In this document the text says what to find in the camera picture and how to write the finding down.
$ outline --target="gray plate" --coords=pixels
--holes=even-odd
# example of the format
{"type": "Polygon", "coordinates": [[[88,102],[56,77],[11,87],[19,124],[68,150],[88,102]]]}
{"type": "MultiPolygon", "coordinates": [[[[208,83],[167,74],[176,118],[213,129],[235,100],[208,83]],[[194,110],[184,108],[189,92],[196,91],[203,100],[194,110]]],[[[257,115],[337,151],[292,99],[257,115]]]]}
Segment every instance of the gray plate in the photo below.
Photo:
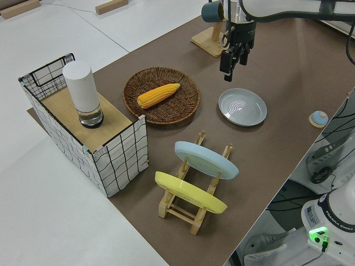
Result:
{"type": "Polygon", "coordinates": [[[267,109],[257,94],[245,89],[229,89],[221,94],[218,105],[225,118],[238,126],[255,126],[264,121],[267,109]]]}

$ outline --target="white device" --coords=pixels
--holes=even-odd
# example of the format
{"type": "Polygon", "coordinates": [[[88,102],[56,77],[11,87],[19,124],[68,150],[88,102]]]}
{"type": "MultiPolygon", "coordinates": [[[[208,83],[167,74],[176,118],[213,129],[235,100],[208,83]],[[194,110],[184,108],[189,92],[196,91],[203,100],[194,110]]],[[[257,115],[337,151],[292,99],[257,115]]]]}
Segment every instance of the white device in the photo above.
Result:
{"type": "Polygon", "coordinates": [[[257,22],[281,18],[354,21],[353,0],[239,0],[248,17],[257,22]]]}
{"type": "Polygon", "coordinates": [[[355,265],[355,177],[320,199],[305,203],[301,217],[311,247],[321,250],[326,236],[327,255],[346,266],[355,265]]]}
{"type": "Polygon", "coordinates": [[[104,116],[90,65],[78,60],[69,62],[63,76],[81,124],[88,128],[100,126],[104,116]]]}

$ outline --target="wooden stand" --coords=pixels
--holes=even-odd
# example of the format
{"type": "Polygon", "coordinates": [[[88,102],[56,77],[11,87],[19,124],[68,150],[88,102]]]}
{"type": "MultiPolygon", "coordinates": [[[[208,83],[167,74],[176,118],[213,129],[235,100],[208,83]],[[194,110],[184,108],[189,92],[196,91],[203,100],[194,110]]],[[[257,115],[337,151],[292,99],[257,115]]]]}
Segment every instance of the wooden stand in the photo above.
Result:
{"type": "Polygon", "coordinates": [[[34,9],[36,7],[40,7],[39,0],[28,0],[26,2],[16,4],[13,7],[1,10],[0,14],[4,19],[8,19],[20,15],[24,12],[30,11],[31,9],[34,9]]]}
{"type": "Polygon", "coordinates": [[[116,8],[125,6],[127,4],[128,4],[128,0],[111,0],[107,3],[96,6],[95,10],[98,15],[101,15],[110,12],[116,8]]]}
{"type": "MultiPolygon", "coordinates": [[[[195,144],[201,145],[203,140],[205,138],[205,132],[202,131],[199,133],[199,136],[197,140],[195,141],[195,144]]],[[[232,150],[232,145],[229,144],[225,147],[224,152],[223,152],[223,157],[228,158],[229,154],[232,150]]],[[[178,172],[176,173],[175,177],[184,180],[190,166],[187,164],[187,161],[185,160],[182,165],[180,166],[178,172]]],[[[220,179],[220,174],[218,174],[216,177],[213,177],[210,185],[207,189],[207,192],[211,195],[215,193],[216,187],[218,185],[219,179],[220,179]]],[[[169,191],[165,191],[165,194],[163,198],[161,199],[159,203],[159,210],[158,210],[158,215],[161,218],[165,218],[166,214],[169,212],[180,219],[184,220],[185,222],[188,222],[191,224],[190,228],[190,233],[196,235],[198,230],[200,229],[202,222],[205,218],[206,215],[206,208],[199,208],[197,214],[192,214],[185,209],[182,209],[181,207],[175,205],[173,203],[175,199],[175,195],[169,191]]]]}
{"type": "Polygon", "coordinates": [[[214,57],[219,57],[224,50],[221,45],[223,37],[223,33],[221,32],[222,25],[223,22],[215,23],[214,27],[193,36],[191,41],[214,57]]]}

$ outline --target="storage box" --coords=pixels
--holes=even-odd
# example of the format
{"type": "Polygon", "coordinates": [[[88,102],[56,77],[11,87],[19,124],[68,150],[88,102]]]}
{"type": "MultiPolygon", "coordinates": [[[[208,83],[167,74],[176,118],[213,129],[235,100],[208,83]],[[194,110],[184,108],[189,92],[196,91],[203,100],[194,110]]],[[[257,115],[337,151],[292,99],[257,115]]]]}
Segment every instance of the storage box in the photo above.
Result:
{"type": "Polygon", "coordinates": [[[111,197],[148,167],[145,117],[131,122],[104,97],[104,122],[83,127],[62,70],[75,60],[67,54],[21,78],[19,82],[47,133],[59,149],[107,196],[111,197]]]}

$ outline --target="yellow plate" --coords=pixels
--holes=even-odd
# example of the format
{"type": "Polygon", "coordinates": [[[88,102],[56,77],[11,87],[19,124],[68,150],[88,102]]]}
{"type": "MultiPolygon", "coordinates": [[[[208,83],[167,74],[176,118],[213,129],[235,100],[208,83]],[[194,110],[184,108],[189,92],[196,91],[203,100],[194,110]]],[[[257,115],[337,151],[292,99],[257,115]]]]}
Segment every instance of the yellow plate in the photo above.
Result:
{"type": "Polygon", "coordinates": [[[200,208],[206,208],[209,212],[222,213],[227,208],[223,201],[213,195],[167,173],[155,172],[155,182],[179,198],[200,208]]]}

